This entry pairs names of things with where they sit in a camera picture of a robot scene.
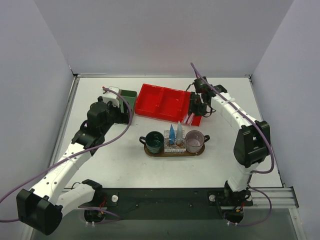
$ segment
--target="tabletop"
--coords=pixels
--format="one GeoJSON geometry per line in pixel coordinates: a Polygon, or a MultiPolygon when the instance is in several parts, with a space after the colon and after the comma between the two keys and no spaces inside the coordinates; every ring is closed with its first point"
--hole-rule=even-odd
{"type": "MultiPolygon", "coordinates": [[[[194,78],[182,77],[81,77],[75,92],[74,102],[65,129],[59,158],[71,139],[87,119],[87,111],[101,95],[102,86],[136,91],[142,84],[157,85],[177,90],[186,90],[194,78]]],[[[212,85],[223,85],[237,104],[249,115],[261,120],[259,109],[248,78],[208,78],[212,85]]],[[[218,113],[202,118],[200,126],[183,126],[185,133],[198,130],[210,135],[205,151],[190,157],[151,157],[144,152],[140,136],[151,131],[163,133],[170,129],[171,122],[134,114],[128,131],[117,141],[104,146],[95,153],[72,177],[66,188],[74,182],[91,179],[104,188],[223,188],[231,176],[236,159],[233,148],[237,133],[218,113]]],[[[124,124],[114,124],[105,135],[109,141],[118,136],[124,124]]],[[[271,166],[268,156],[257,170],[266,171],[271,166]]],[[[269,174],[254,174],[252,187],[282,187],[278,168],[269,174]]]]}

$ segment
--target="red divided container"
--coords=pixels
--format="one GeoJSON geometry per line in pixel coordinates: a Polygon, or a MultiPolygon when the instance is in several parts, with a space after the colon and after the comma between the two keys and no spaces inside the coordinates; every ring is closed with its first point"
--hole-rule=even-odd
{"type": "MultiPolygon", "coordinates": [[[[172,122],[182,122],[188,114],[190,92],[143,84],[135,103],[135,112],[142,116],[172,122]]],[[[199,126],[201,116],[194,117],[191,125],[199,126]]]]}

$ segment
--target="wall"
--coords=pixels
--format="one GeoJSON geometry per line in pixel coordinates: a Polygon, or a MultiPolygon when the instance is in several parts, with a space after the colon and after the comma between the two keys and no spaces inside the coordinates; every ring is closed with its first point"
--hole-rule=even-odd
{"type": "MultiPolygon", "coordinates": [[[[49,165],[73,75],[33,0],[0,7],[0,196],[49,165]]],[[[16,194],[0,219],[17,218],[16,194]]],[[[0,223],[0,239],[24,224],[0,223]]]]}
{"type": "Polygon", "coordinates": [[[252,74],[293,0],[35,0],[74,73],[252,74]]]}
{"type": "Polygon", "coordinates": [[[320,2],[295,0],[253,74],[282,179],[294,186],[309,240],[319,239],[320,2]]]}

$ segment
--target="cup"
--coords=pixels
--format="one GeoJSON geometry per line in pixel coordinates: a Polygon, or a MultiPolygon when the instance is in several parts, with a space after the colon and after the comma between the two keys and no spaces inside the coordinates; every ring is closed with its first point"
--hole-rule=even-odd
{"type": "Polygon", "coordinates": [[[165,137],[158,131],[151,131],[145,137],[139,137],[140,143],[146,145],[152,154],[159,154],[164,149],[165,137]]]}
{"type": "Polygon", "coordinates": [[[195,154],[209,139],[209,135],[204,136],[200,131],[189,131],[185,136],[185,148],[189,153],[195,154]]]}

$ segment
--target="wooden tray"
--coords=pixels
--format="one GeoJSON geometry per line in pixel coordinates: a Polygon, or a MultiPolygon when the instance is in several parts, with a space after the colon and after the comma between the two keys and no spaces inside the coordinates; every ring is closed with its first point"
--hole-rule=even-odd
{"type": "Polygon", "coordinates": [[[148,148],[146,145],[144,145],[144,151],[147,155],[151,156],[151,157],[156,157],[156,158],[166,158],[166,157],[192,157],[192,156],[199,156],[201,155],[204,151],[205,151],[205,145],[203,144],[202,148],[200,149],[200,151],[198,151],[197,153],[190,153],[188,151],[185,152],[170,152],[170,153],[165,153],[165,150],[162,150],[162,152],[158,153],[158,154],[153,154],[151,152],[149,152],[148,148]]]}

